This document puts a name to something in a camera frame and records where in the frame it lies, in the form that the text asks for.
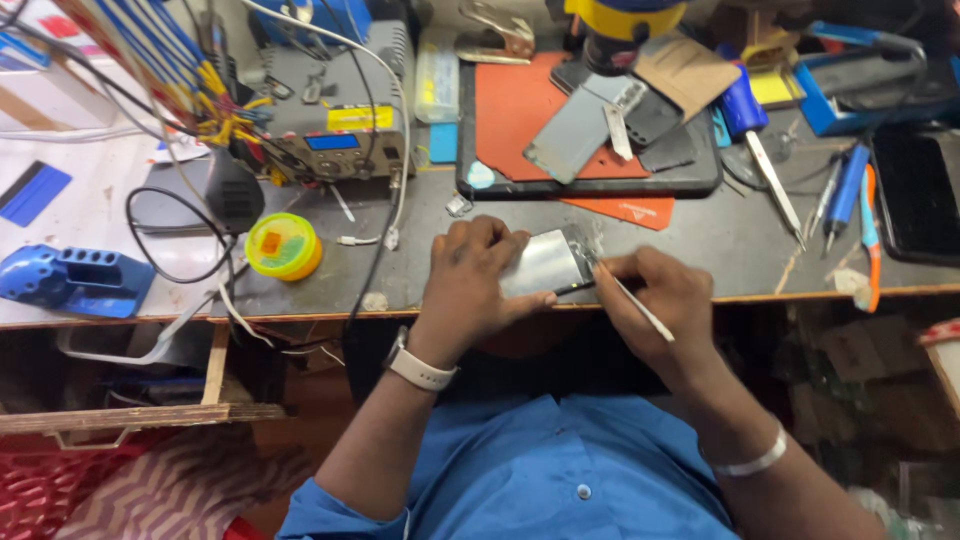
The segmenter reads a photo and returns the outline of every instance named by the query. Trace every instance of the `silver bangle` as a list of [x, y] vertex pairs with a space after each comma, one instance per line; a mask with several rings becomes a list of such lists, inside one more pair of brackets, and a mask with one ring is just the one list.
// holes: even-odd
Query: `silver bangle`
[[[707, 457], [704, 455], [704, 447], [700, 445], [697, 446], [700, 450], [700, 457], [702, 457], [704, 461], [707, 461]], [[749, 463], [740, 465], [711, 465], [709, 462], [707, 465], [710, 465], [713, 472], [725, 477], [748, 477], [770, 468], [770, 466], [779, 461], [784, 454], [786, 454], [786, 431], [783, 429], [783, 424], [777, 422], [777, 442], [774, 443], [773, 448], [768, 450], [766, 454]]]

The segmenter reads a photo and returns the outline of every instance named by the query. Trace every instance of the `striped fabric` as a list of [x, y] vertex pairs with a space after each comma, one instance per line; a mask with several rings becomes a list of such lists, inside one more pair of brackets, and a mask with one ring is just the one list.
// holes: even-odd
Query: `striped fabric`
[[56, 538], [222, 540], [246, 508], [311, 473], [302, 449], [259, 458], [249, 425], [196, 426], [117, 471]]

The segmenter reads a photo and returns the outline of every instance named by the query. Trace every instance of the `yellow label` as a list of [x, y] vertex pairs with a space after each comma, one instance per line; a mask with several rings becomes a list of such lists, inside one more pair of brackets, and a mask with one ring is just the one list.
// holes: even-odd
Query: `yellow label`
[[[385, 130], [394, 125], [394, 108], [377, 106], [376, 127]], [[326, 130], [345, 132], [348, 130], [369, 130], [373, 128], [373, 115], [370, 107], [336, 109], [326, 112]]]

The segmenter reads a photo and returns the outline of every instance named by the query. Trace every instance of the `white watch strap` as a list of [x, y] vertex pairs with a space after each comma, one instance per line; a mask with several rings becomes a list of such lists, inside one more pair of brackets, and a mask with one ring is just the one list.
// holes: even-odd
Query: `white watch strap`
[[390, 364], [390, 369], [396, 371], [398, 375], [407, 379], [412, 384], [429, 390], [431, 392], [440, 392], [453, 379], [453, 374], [457, 369], [444, 371], [437, 369], [429, 364], [423, 363], [416, 356], [411, 355], [406, 349], [400, 349], [394, 361]]
[[[786, 431], [783, 429], [783, 424], [780, 422], [777, 422], [777, 427], [777, 441], [774, 443], [774, 446], [767, 451], [766, 454], [754, 459], [749, 463], [743, 463], [740, 465], [710, 465], [710, 467], [713, 469], [713, 472], [725, 477], [748, 477], [770, 468], [771, 465], [779, 461], [780, 458], [786, 454]], [[704, 449], [701, 447], [700, 455], [703, 455], [703, 453]]]

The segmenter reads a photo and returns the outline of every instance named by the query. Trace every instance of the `blue lcd display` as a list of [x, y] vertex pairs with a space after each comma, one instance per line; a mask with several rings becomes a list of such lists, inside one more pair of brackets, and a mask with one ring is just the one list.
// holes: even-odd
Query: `blue lcd display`
[[311, 150], [343, 150], [344, 148], [360, 146], [356, 135], [306, 136], [303, 140], [306, 141]]

